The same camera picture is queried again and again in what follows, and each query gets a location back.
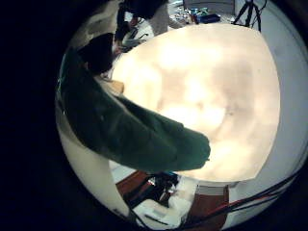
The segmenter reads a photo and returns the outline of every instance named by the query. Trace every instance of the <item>white wall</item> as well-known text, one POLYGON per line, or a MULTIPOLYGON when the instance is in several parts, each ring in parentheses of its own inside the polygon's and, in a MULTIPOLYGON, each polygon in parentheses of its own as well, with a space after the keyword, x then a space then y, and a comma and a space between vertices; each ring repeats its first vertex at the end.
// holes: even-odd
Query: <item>white wall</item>
MULTIPOLYGON (((264 1, 255 1, 262 6, 264 1)), ((237 1, 237 12, 244 1, 237 1)), ((263 31, 276 62, 280 90, 280 124, 273 149, 258 177, 230 189, 230 202, 258 193, 288 177, 306 158, 308 141, 307 50, 291 22, 271 2, 262 14, 263 31)), ((244 222, 269 204, 228 215, 223 228, 244 222)))
POLYGON ((64 153, 79 180, 102 205, 127 217, 129 209, 117 191, 109 160, 78 142, 58 107, 56 118, 64 153))

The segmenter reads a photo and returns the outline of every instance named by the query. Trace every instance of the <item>wire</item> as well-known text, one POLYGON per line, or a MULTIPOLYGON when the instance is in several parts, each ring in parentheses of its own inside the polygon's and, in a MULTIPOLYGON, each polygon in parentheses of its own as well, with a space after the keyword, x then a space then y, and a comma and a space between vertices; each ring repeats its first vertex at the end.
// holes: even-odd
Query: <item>wire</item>
POLYGON ((130 200, 132 197, 134 197, 141 190, 141 188, 147 183, 147 181, 151 178, 153 178, 153 175, 146 176, 135 189, 131 190, 130 192, 127 192, 123 196, 124 200, 125 201, 130 200))
MULTIPOLYGON (((186 229, 190 229, 190 228, 195 228, 198 227, 200 225, 202 225, 205 221, 214 218, 218 215, 221 214, 227 214, 227 213, 233 213, 236 211, 240 211, 240 210, 244 210, 244 209, 248 209, 260 204, 264 204, 266 202, 269 202, 271 200, 274 200, 276 198, 278 198, 280 196, 281 193, 283 193, 284 191, 279 191, 277 192, 277 190, 279 190, 280 188, 282 188, 284 185, 286 185, 287 183, 289 183, 290 181, 292 181, 296 176, 299 175, 299 173, 301 172, 302 168, 300 170, 298 170, 297 172, 295 172, 294 174, 292 174, 291 176, 289 176, 288 178, 286 178, 285 180, 269 187, 268 189, 261 191, 259 193, 256 193, 250 197, 244 198, 244 199, 240 199, 231 203, 225 203, 220 205, 219 207, 217 207, 214 211, 212 211, 211 213, 209 213, 206 217, 201 218, 198 221, 194 221, 192 223, 186 223, 183 224, 182 226, 175 228, 175 229, 165 229, 164 231, 182 231, 182 230, 186 230, 186 229), (248 205, 248 206, 244 206, 241 207, 249 202, 252 201, 256 201, 256 200, 261 200, 261 199, 266 199, 269 198, 265 201, 261 201, 259 203, 255 203, 252 205, 248 205)), ((130 208, 131 212, 136 216, 137 220, 139 220, 141 222, 141 224, 146 228, 146 230, 152 230, 151 228, 149 228, 144 222, 143 220, 130 208)))
MULTIPOLYGON (((262 12, 263 12, 263 9, 267 6, 267 4, 268 4, 268 0, 265 0, 265 3, 264 3, 264 5, 263 5, 263 7, 259 10, 260 16, 261 16, 261 14, 262 14, 262 12)), ((254 24, 256 23, 256 21, 257 21, 257 15, 255 15, 254 18, 253 18, 252 26, 254 26, 254 24)))
POLYGON ((264 199, 264 198, 274 196, 274 195, 276 195, 278 197, 282 192, 274 192, 274 191, 277 191, 282 186, 284 186, 288 182, 290 182, 293 178, 295 178, 300 173, 300 171, 301 171, 301 169, 298 170, 296 173, 292 174, 291 176, 289 176, 288 178, 286 178, 285 180, 279 182, 278 184, 275 184, 274 186, 272 186, 272 187, 270 187, 270 188, 268 188, 268 189, 266 189, 262 192, 259 192, 255 195, 252 195, 251 197, 241 199, 241 200, 237 200, 237 201, 234 201, 232 203, 221 205, 218 208, 216 208, 212 213, 210 213, 208 216, 200 219, 199 221, 195 221, 194 223, 184 224, 181 227, 176 228, 176 229, 167 229, 167 231, 171 231, 171 230, 172 231, 180 231, 180 230, 185 230, 185 229, 189 229, 189 228, 195 228, 197 226, 200 226, 202 223, 204 223, 205 221, 207 221, 210 218, 213 218, 213 217, 216 217, 218 215, 225 214, 225 213, 232 213, 232 212, 234 212, 234 210, 236 208, 243 206, 248 202, 251 202, 251 201, 254 201, 254 200, 264 199))

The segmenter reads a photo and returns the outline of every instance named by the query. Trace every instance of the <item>black cable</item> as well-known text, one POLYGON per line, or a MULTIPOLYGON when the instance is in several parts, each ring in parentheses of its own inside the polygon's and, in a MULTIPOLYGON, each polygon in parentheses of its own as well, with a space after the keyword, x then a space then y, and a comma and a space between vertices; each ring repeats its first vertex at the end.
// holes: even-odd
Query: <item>black cable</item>
POLYGON ((233 209, 236 209, 237 207, 243 206, 244 204, 251 202, 251 201, 254 201, 254 200, 261 198, 263 196, 266 196, 266 195, 272 196, 272 195, 276 195, 276 194, 277 194, 277 196, 279 196, 279 194, 281 194, 282 192, 274 192, 274 191, 280 189, 282 186, 284 186, 288 182, 290 182, 293 178, 295 178, 300 173, 300 171, 301 171, 301 169, 298 170, 296 173, 292 174, 291 176, 289 176, 288 178, 286 178, 285 180, 279 182, 278 184, 275 184, 274 186, 272 186, 272 187, 270 187, 270 188, 268 188, 268 189, 266 189, 262 192, 259 192, 255 195, 252 195, 251 197, 245 198, 237 204, 231 205, 229 207, 228 206, 223 207, 223 208, 213 212, 211 215, 209 215, 205 218, 202 218, 199 221, 195 221, 194 223, 184 224, 183 226, 181 226, 179 228, 167 229, 166 231, 182 231, 182 230, 189 229, 189 228, 195 228, 199 225, 202 225, 202 223, 204 223, 205 221, 207 221, 210 218, 216 217, 216 216, 221 215, 221 214, 230 213, 230 212, 232 212, 233 209))
POLYGON ((262 11, 262 10, 267 6, 267 4, 268 4, 268 0, 265 1, 264 5, 263 5, 263 7, 260 9, 260 11, 262 11))
MULTIPOLYGON (((193 223, 186 223, 178 228, 175 228, 175 229, 165 229, 165 230, 159 230, 159 231, 183 231, 183 230, 186 230, 186 229, 190 229, 190 228, 195 228, 195 227, 198 227, 200 225, 202 225, 205 221, 209 220, 210 218, 214 218, 218 215, 221 215, 221 214, 226 214, 226 213, 233 213, 233 212, 236 212, 236 211, 239 211, 239 210, 243 210, 244 208, 250 208, 252 206, 257 206, 261 203, 266 203, 266 201, 262 201, 260 203, 256 203, 256 204, 253 204, 253 205, 249 205, 249 206, 245 206, 245 207, 242 207, 242 208, 238 208, 238 207, 241 207, 243 205, 245 205, 246 203, 248 202, 252 202, 256 199, 259 199, 261 197, 264 197, 264 196, 274 196, 273 198, 271 199, 275 199, 277 198, 282 192, 276 192, 278 189, 280 189, 282 186, 286 185, 287 183, 289 183, 291 180, 293 180, 296 176, 299 175, 299 173, 301 172, 301 169, 298 170, 297 172, 295 172, 294 174, 292 174, 291 176, 289 176, 288 178, 286 178, 285 180, 269 187, 268 189, 262 191, 262 192, 259 192, 257 194, 254 194, 248 198, 245 198, 245 199, 242 199, 239 203, 236 203, 234 205, 230 205, 230 206, 226 206, 226 207, 222 207, 221 209, 218 209, 217 211, 214 211, 212 214, 204 217, 204 218, 201 218, 200 220, 198 221, 194 221, 193 223)), ((135 213, 135 212, 132 212, 136 218, 142 223, 142 225, 147 229, 147 230, 152 230, 150 229, 147 225, 145 225, 145 223, 139 218, 139 216, 135 213)))
POLYGON ((123 196, 123 199, 125 200, 125 202, 133 198, 141 190, 141 188, 147 183, 147 181, 151 178, 153 178, 153 175, 148 175, 141 181, 141 183, 135 189, 131 190, 130 192, 127 192, 123 196))

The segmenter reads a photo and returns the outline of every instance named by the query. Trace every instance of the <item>dark clothing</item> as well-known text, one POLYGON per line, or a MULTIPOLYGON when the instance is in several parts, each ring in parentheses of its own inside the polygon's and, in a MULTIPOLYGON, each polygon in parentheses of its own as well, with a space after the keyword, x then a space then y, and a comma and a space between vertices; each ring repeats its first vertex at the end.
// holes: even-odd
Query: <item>dark clothing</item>
POLYGON ((84 69, 74 50, 65 54, 60 75, 58 95, 67 120, 92 151, 148 172, 201 168, 208 160, 211 148, 204 135, 112 95, 84 69))
POLYGON ((88 62, 93 75, 103 73, 113 66, 113 38, 111 33, 93 38, 88 45, 78 51, 83 61, 88 62))
POLYGON ((167 0, 125 0, 119 4, 115 32, 115 40, 123 40, 126 33, 129 32, 127 22, 125 22, 125 13, 132 13, 133 17, 141 17, 150 19, 153 17, 157 9, 161 7, 167 0))

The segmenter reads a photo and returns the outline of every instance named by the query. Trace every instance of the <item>dark green sleeve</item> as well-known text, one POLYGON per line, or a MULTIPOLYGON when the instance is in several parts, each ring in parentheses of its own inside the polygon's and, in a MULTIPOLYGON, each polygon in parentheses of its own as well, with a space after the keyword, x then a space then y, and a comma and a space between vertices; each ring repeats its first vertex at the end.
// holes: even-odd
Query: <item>dark green sleeve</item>
POLYGON ((208 160, 205 136, 102 90, 72 50, 60 80, 68 122, 81 143, 96 153, 148 172, 200 168, 208 160))

